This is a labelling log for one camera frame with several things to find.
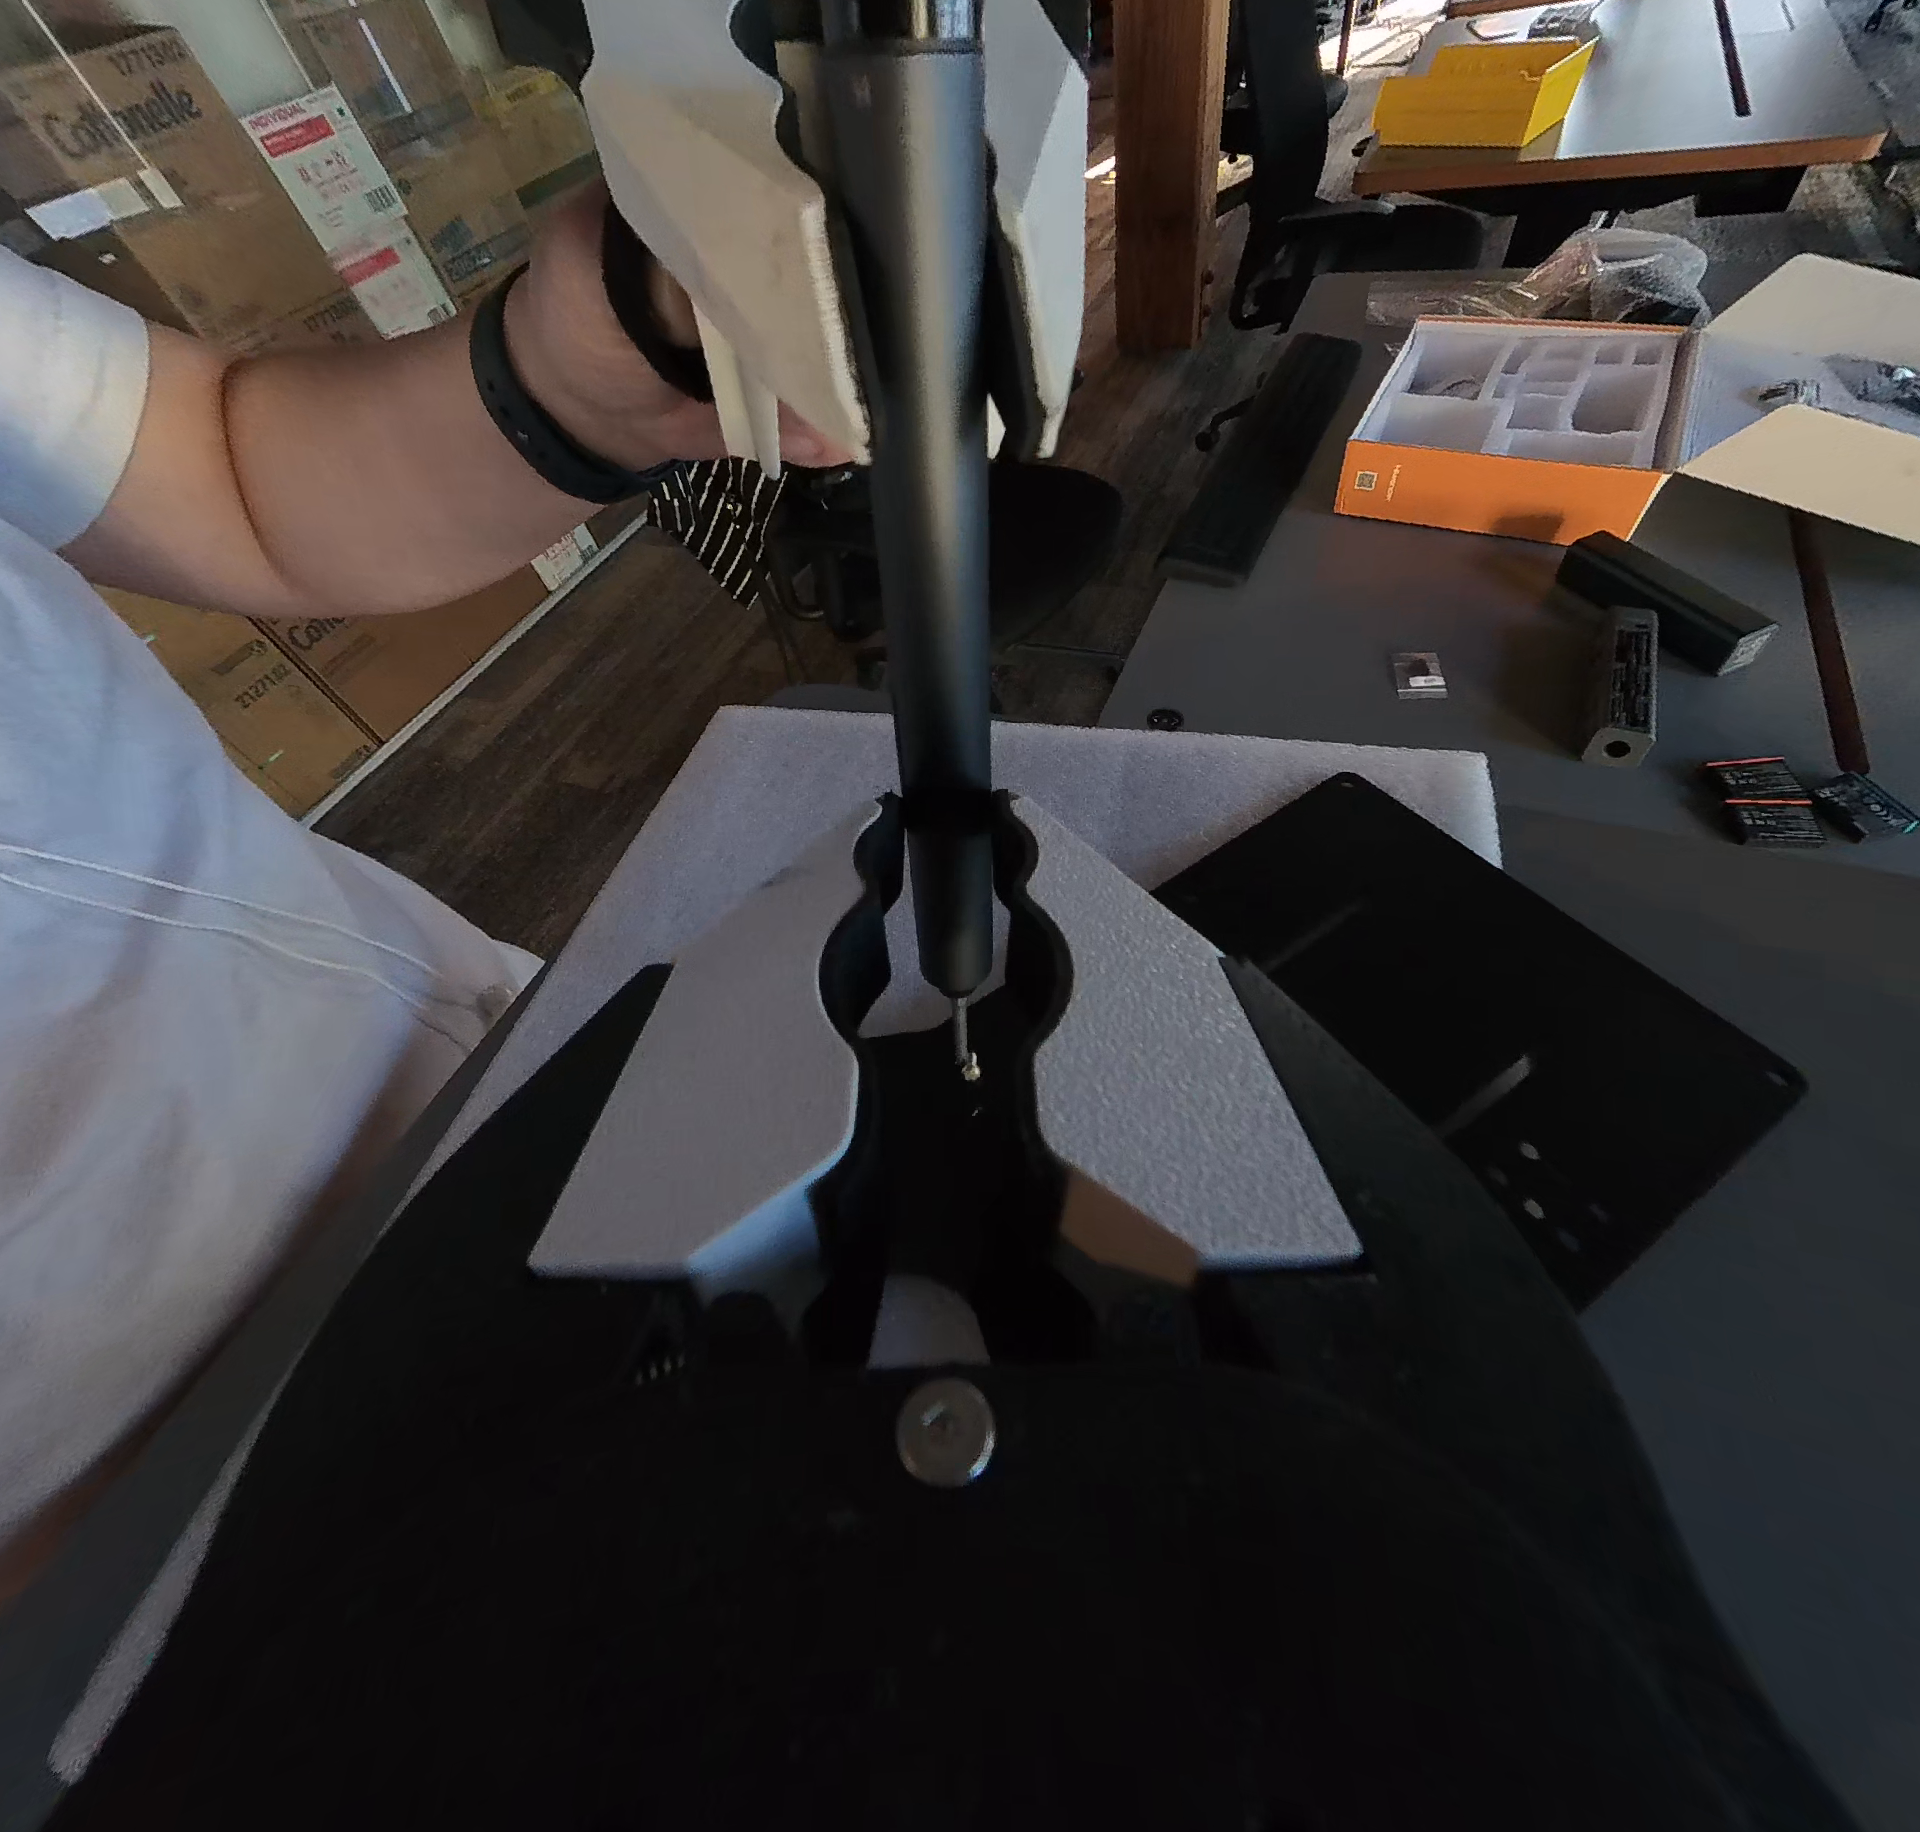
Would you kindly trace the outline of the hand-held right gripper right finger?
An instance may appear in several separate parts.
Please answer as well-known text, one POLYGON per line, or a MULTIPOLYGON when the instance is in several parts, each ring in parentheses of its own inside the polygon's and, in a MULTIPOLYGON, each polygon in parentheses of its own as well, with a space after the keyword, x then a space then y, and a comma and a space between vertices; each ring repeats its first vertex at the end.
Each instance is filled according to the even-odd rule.
POLYGON ((1221 951, 1037 801, 1000 821, 1002 989, 1062 1239, 1163 1281, 1353 1262, 1221 951))

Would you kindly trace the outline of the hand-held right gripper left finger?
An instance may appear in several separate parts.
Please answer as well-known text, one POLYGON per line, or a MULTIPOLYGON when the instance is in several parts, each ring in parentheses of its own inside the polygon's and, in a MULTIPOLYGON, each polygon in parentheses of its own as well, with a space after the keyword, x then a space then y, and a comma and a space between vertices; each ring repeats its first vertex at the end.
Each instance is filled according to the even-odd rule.
POLYGON ((808 1290, 809 1189, 854 1136, 856 1066, 823 994, 862 898, 868 799, 689 940, 668 968, 527 1266, 543 1279, 808 1290))

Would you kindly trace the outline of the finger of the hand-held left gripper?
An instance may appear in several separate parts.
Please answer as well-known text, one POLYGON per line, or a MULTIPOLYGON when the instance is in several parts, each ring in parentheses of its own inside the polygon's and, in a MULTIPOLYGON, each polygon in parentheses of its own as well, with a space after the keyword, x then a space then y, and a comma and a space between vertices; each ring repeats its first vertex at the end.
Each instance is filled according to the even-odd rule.
POLYGON ((729 453, 780 459, 791 415, 865 459, 825 191, 780 142, 744 3, 583 0, 585 111, 614 213, 692 304, 729 453))
POLYGON ((990 246, 981 304, 1000 453, 1056 453, 1085 315, 1091 0, 984 0, 990 246))

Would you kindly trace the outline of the black electric screwdriver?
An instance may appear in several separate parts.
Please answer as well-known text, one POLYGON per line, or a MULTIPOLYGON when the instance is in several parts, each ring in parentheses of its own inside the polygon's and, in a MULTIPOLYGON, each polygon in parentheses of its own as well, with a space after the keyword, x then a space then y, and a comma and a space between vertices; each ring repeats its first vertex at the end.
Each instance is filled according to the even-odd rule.
POLYGON ((917 953, 955 1070, 991 960, 981 6, 821 0, 917 953))

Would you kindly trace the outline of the black metal base plate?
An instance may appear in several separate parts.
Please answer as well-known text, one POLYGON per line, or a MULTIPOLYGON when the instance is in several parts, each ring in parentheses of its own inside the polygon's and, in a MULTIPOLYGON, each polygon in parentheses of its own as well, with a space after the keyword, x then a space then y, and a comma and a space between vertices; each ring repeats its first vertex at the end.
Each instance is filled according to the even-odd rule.
POLYGON ((1323 1269, 1111 1269, 1061 1235, 1064 1169, 1037 1140, 1002 989, 1007 912, 968 1002, 981 1078, 953 1063, 922 974, 901 801, 854 850, 862 898, 828 931, 823 994, 854 1051, 853 1143, 808 1196, 819 1290, 802 1341, 875 1364, 885 1283, 963 1312, 893 1363, 1271 1364, 1330 1330, 1467 1340, 1555 1361, 1577 1318, 1803 1095, 1791 1063, 1552 907, 1438 825, 1341 771, 1145 890, 1223 955, 1359 1257, 1323 1269))

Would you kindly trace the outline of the person's left forearm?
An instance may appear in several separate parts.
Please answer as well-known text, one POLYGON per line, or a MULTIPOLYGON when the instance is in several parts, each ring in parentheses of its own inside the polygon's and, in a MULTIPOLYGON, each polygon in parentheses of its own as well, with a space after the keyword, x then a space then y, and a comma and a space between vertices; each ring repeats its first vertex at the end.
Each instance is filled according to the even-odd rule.
POLYGON ((115 481, 83 524, 35 536, 95 582, 243 618, 402 615, 497 585, 605 502, 510 448, 466 327, 226 358, 148 325, 115 481))

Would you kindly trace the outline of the grey wooden-edged desk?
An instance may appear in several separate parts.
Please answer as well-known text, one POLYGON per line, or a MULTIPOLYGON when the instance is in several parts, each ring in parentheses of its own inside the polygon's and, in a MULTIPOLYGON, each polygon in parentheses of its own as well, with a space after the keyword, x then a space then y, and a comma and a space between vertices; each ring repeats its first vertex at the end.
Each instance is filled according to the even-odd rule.
POLYGON ((944 1497, 897 1382, 707 1361, 536 1298, 492 1169, 428 1192, 73 1821, 135 1827, 1853 1827, 1778 1645, 1916 1622, 1914 1367, 1813 1221, 1634 1340, 1016 1364, 944 1497))

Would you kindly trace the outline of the person's left hand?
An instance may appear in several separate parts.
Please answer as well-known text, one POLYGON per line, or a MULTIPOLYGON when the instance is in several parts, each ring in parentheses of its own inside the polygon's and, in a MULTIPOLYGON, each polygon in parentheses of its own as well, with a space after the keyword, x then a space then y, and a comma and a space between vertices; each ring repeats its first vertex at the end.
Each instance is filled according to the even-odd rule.
POLYGON ((585 453, 625 472, 725 453, 711 405, 676 393, 631 344, 602 278, 602 183, 576 188, 537 223, 503 333, 532 398, 585 453))

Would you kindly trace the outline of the black wristband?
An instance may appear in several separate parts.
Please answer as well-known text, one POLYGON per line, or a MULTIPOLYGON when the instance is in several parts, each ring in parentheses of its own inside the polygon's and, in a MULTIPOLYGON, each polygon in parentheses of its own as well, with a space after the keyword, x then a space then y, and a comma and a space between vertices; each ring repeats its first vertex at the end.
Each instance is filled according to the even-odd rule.
POLYGON ((466 363, 492 429, 539 481, 558 494, 610 507, 650 494, 676 476, 674 460, 625 470, 590 453, 532 397, 511 365, 505 310, 511 286, 528 269, 518 263, 472 310, 466 363))

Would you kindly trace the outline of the black white striped cloth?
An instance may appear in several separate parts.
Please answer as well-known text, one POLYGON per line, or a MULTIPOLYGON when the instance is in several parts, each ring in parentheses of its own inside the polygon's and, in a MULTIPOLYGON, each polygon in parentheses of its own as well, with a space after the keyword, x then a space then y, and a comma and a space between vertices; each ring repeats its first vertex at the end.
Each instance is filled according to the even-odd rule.
POLYGON ((646 523, 686 548, 729 598, 751 606, 786 478, 749 459, 686 460, 654 488, 646 523))

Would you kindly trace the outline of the black office chair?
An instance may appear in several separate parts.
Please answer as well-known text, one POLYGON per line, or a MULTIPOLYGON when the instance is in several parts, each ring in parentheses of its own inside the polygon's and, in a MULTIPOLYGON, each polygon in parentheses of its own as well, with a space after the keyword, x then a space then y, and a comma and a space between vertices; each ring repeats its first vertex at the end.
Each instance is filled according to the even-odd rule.
MULTIPOLYGON (((990 639, 1002 653, 1030 637, 1111 559, 1120 493, 1055 462, 990 464, 990 639)), ((817 620, 842 642, 883 635, 869 472, 837 468, 783 478, 765 530, 765 578, 792 620, 817 620)))
POLYGON ((1473 269, 1485 223, 1446 204, 1319 198, 1330 111, 1315 0, 1238 0, 1230 40, 1245 68, 1252 178, 1228 315, 1286 329, 1315 276, 1350 269, 1473 269))

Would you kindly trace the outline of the white foam sheet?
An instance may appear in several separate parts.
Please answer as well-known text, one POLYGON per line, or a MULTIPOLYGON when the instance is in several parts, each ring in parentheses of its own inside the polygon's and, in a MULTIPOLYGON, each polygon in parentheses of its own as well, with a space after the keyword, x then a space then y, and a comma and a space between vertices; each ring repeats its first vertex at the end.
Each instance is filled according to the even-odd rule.
MULTIPOLYGON (((1481 859, 1500 865, 1500 822, 1490 765, 1473 750, 1406 750, 1250 734, 1097 731, 1000 723, 993 755, 1002 779, 1030 793, 1092 850, 1141 886, 1162 884, 1218 844, 1315 785, 1350 769, 1389 791, 1481 859)), ((374 1239, 371 1215, 390 1220, 433 1168, 470 1140, 481 1119, 550 1058, 643 965, 670 960, 681 944, 768 880, 881 791, 893 762, 883 716, 729 708, 716 714, 587 908, 564 953, 503 1040, 503 1057, 466 1081, 457 1075, 415 1129, 396 1164, 404 1192, 360 1198, 350 1221, 357 1247, 374 1239)), ((225 1509, 237 1463, 256 1433, 231 1410, 216 1418, 211 1453, 186 1476, 205 1483, 195 1512, 164 1515, 159 1531, 174 1550, 60 1726, 31 1726, 28 1771, 41 1796, 77 1780, 119 1718, 177 1614, 225 1509)))

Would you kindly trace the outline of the yellow box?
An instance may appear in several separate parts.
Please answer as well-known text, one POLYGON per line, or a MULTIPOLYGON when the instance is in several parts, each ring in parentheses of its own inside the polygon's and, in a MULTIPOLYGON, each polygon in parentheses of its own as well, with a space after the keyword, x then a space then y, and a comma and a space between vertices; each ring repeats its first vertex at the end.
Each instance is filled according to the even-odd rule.
POLYGON ((1469 40, 1435 49, 1427 70, 1379 87, 1373 131, 1387 148, 1507 148, 1562 124, 1596 38, 1469 40))

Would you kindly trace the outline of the stack of cardboard boxes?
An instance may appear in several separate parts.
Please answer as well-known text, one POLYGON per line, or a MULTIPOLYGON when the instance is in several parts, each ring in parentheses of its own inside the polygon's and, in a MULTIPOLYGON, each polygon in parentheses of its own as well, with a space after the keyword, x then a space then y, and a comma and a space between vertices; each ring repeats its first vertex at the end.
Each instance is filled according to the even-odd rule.
MULTIPOLYGON (((457 0, 5 0, 5 245, 230 355, 433 329, 598 171, 585 111, 457 0)), ((620 544, 605 515, 410 618, 99 588, 296 819, 335 805, 620 544)))

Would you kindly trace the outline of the orange box with white lid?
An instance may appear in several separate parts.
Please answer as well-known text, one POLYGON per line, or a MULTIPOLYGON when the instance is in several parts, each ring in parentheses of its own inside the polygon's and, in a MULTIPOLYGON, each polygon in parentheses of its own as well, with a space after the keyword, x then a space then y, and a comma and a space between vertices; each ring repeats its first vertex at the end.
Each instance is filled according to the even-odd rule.
POLYGON ((1692 329, 1422 316, 1334 510, 1571 546, 1673 478, 1914 544, 1917 283, 1798 255, 1692 329))

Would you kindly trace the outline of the grey metal block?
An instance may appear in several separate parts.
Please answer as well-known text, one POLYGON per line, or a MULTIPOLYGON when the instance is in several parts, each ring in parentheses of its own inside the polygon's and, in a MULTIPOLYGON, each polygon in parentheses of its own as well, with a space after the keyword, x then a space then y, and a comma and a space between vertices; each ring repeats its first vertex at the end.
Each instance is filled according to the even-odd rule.
POLYGON ((1641 765, 1658 728, 1658 618, 1644 606, 1601 615, 1574 755, 1586 765, 1641 765))

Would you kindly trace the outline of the orange-edged grey table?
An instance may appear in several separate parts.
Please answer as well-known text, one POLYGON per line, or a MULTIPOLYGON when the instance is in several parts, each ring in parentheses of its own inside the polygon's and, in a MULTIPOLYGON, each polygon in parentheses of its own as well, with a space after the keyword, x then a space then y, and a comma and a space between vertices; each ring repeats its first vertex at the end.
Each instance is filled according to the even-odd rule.
POLYGON ((1379 148, 1359 195, 1541 193, 1855 164, 1889 133, 1828 0, 1607 0, 1566 117, 1521 148, 1379 148))

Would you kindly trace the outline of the long black box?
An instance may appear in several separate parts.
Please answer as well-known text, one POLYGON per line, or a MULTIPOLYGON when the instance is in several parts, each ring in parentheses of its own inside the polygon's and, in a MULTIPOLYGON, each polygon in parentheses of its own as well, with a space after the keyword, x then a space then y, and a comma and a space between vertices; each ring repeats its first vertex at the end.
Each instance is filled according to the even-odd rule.
POLYGON ((1658 642, 1704 675, 1731 675, 1753 665, 1781 626, 1667 559, 1611 531, 1593 531, 1565 548, 1555 582, 1601 609, 1638 609, 1658 622, 1658 642))

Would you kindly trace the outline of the wooden post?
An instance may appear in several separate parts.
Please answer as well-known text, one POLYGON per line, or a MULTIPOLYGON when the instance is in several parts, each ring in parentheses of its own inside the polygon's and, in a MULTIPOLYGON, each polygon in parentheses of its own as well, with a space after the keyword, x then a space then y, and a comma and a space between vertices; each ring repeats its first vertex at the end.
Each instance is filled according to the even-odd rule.
POLYGON ((1230 0, 1113 0, 1117 342, 1198 346, 1215 258, 1230 0))

